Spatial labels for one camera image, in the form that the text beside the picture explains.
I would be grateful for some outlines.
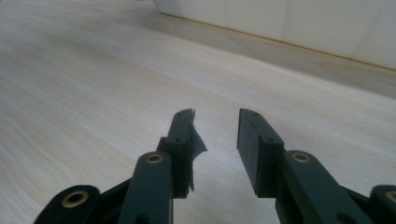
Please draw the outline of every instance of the wooden floor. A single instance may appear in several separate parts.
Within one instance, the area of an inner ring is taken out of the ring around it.
[[[158,13],[151,1],[0,1],[0,220],[129,178],[173,115],[208,152],[175,223],[278,223],[236,150],[239,108],[343,186],[396,184],[396,72]]]

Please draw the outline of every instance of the light wood grain floor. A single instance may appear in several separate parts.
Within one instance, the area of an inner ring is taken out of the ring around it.
[[[0,220],[110,189],[195,108],[208,152],[175,223],[278,223],[236,150],[238,110],[368,195],[396,184],[396,72],[158,13],[151,1],[0,1]]]

